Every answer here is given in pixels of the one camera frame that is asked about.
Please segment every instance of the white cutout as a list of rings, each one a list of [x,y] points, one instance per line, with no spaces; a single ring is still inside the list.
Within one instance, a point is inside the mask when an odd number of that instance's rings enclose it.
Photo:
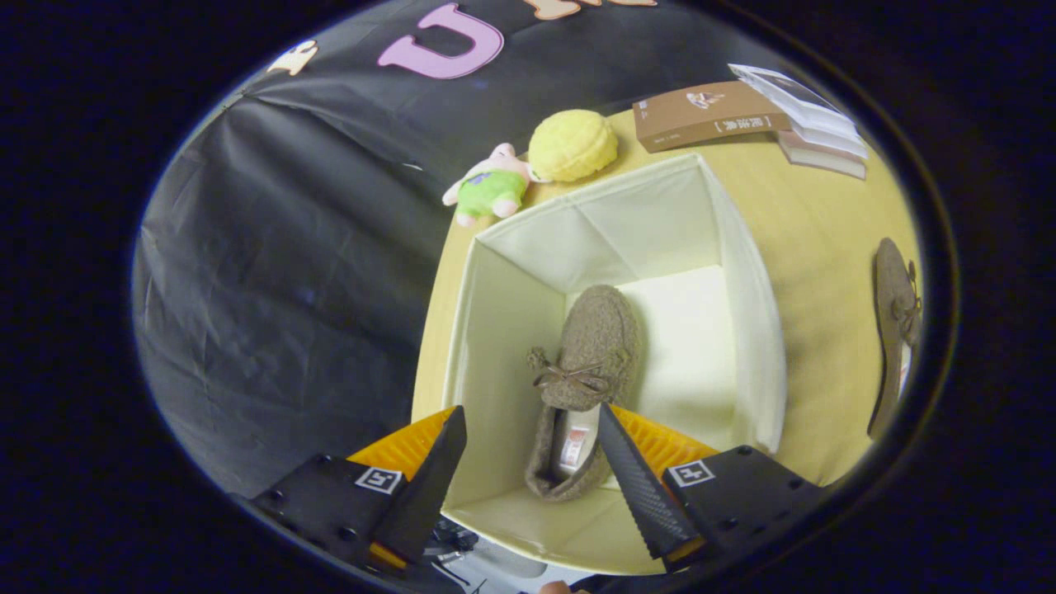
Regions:
[[[267,72],[271,72],[272,70],[288,70],[290,76],[297,76],[318,51],[319,47],[316,45],[315,39],[302,41],[296,48],[279,56],[279,59],[271,62]]]

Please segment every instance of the black fabric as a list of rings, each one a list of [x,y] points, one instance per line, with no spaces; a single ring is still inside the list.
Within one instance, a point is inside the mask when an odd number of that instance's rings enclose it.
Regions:
[[[297,76],[258,72],[178,151],[146,210],[133,313],[144,371],[180,442],[246,497],[317,451],[352,452],[409,419],[448,185],[553,112],[629,109],[776,56],[675,2],[586,5],[540,21],[463,2],[505,48],[435,80],[378,56],[441,0],[389,2],[312,36]],[[284,48],[277,48],[276,55]]]

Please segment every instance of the yellow table surface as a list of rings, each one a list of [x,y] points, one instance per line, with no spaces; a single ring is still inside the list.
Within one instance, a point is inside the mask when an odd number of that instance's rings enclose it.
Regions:
[[[690,152],[702,155],[752,231],[780,313],[788,405],[775,458],[816,484],[835,481],[872,444],[866,427],[883,368],[873,309],[876,246],[890,237],[904,258],[920,262],[909,206],[893,174],[871,149],[865,182],[793,166],[769,133],[650,154],[635,137],[629,110],[609,120],[620,141],[617,161],[574,183],[532,184],[524,208],[602,177]],[[466,257],[473,237],[494,222],[485,218],[473,228],[452,222],[448,231],[426,318],[412,422],[441,407]]]

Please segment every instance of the white storage box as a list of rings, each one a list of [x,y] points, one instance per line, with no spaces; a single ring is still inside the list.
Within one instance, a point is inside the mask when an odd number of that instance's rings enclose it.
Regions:
[[[599,283],[623,292],[644,336],[625,408],[719,450],[776,450],[785,348],[767,271],[703,159],[678,156],[603,178],[474,239],[444,392],[444,407],[466,408],[468,443],[442,513],[546,563],[662,573],[614,477],[564,503],[524,484],[542,408],[528,350],[555,355],[566,313]]]

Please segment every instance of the brown fuzzy slipper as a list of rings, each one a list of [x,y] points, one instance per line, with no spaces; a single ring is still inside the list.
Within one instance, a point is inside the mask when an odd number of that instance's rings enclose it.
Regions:
[[[623,404],[638,376],[638,322],[612,286],[587,289],[572,304],[557,363],[534,348],[528,363],[542,370],[543,412],[525,482],[547,501],[583,496],[605,480],[608,462],[598,441],[601,403]]]
[[[884,347],[884,375],[880,397],[869,421],[868,433],[876,439],[887,428],[902,396],[912,350],[920,340],[921,299],[917,294],[917,266],[906,270],[894,242],[884,238],[876,249],[876,321]]]

